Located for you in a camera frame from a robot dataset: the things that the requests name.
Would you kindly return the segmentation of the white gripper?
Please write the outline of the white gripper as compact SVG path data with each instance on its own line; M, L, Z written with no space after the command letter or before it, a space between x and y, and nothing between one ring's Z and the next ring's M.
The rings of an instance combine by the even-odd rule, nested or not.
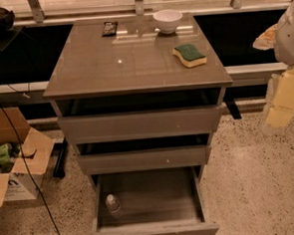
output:
M267 51L274 48L277 25L264 31L253 42L252 47ZM288 68L282 75L271 76L268 83L269 107L263 109L261 130L266 134L274 134L284 128L293 118L294 113L294 67Z

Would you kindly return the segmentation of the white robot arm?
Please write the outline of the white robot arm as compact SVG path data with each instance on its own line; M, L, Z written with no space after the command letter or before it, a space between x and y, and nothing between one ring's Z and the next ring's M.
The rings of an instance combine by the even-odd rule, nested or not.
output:
M278 23L256 38L252 47L274 50L275 59L287 66L283 74L272 74L268 81L261 130L270 135L294 117L294 0Z

